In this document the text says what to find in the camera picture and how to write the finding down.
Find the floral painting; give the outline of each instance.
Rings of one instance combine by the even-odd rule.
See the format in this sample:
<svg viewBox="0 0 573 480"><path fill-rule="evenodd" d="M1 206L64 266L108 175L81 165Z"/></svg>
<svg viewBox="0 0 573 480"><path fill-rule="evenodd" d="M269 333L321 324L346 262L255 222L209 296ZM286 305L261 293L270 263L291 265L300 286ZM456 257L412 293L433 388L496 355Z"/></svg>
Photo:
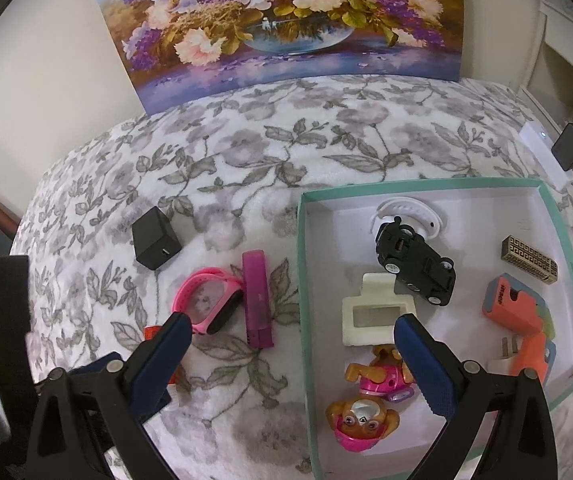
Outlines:
<svg viewBox="0 0 573 480"><path fill-rule="evenodd" d="M150 114L255 83L459 78L463 0L98 0Z"/></svg>

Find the white wall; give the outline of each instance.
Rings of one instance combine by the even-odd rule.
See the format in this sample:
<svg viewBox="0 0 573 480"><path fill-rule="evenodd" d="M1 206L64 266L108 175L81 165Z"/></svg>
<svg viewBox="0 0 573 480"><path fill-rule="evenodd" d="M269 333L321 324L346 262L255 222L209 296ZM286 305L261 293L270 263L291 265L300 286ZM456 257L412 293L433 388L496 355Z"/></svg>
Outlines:
<svg viewBox="0 0 573 480"><path fill-rule="evenodd" d="M463 76L516 86L538 0L465 0ZM95 0L14 0L0 18L0 201L22 214L69 150L142 112Z"/></svg>

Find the pink wristband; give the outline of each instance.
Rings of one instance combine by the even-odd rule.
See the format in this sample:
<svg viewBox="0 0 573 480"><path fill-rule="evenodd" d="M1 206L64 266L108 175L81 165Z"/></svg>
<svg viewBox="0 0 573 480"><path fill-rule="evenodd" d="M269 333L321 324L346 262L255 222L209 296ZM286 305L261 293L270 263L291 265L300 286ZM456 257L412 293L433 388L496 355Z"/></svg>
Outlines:
<svg viewBox="0 0 573 480"><path fill-rule="evenodd" d="M204 283L213 280L224 283L224 294L201 322L192 322L193 332L196 334L211 335L218 332L233 315L236 307L242 303L244 296L242 280L217 267L207 267L196 270L180 286L173 300L171 311L186 312L188 301L193 293Z"/></svg>

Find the white power adapter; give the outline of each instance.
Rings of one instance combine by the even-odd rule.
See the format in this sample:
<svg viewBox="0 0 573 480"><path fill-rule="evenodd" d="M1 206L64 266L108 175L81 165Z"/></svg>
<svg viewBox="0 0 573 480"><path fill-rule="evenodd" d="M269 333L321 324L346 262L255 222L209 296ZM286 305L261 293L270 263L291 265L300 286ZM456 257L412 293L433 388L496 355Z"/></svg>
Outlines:
<svg viewBox="0 0 573 480"><path fill-rule="evenodd" d="M567 184L573 182L573 171L564 171L555 160L551 153L553 139L540 122L527 121L520 131L520 140L531 150L557 191L563 191Z"/></svg>

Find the toy car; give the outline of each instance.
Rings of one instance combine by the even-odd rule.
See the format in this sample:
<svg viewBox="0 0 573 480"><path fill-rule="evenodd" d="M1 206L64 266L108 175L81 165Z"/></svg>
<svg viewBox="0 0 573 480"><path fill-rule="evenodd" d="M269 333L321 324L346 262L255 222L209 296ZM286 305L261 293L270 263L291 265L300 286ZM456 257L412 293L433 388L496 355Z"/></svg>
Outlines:
<svg viewBox="0 0 573 480"><path fill-rule="evenodd" d="M453 260L441 257L412 227L393 222L380 226L375 237L377 261L387 272L398 275L404 285L429 303L445 306L455 285Z"/></svg>

